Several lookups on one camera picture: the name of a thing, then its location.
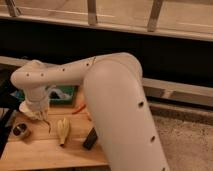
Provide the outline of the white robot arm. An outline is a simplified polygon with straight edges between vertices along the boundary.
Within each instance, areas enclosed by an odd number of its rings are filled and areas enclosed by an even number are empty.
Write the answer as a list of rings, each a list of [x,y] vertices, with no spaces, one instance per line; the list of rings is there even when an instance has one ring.
[[[170,171],[142,77],[138,59],[122,52],[52,67],[32,60],[12,73],[11,82],[39,119],[49,106],[49,86],[81,85],[111,171]]]

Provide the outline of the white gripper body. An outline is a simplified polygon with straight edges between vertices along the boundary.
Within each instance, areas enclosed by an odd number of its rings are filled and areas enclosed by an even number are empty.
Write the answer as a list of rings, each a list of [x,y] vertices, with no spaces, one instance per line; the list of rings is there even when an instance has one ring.
[[[44,87],[24,91],[26,105],[32,111],[44,111],[49,107],[48,93]]]

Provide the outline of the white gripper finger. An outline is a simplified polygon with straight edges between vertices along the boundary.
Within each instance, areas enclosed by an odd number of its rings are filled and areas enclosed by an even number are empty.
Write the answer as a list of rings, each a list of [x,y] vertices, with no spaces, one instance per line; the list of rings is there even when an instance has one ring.
[[[39,111],[30,110],[29,111],[29,117],[31,119],[34,119],[34,120],[39,120],[40,119],[40,112]]]
[[[47,120],[47,118],[48,118],[48,110],[49,110],[49,108],[45,108],[45,109],[43,109],[41,111],[41,119],[42,120]]]

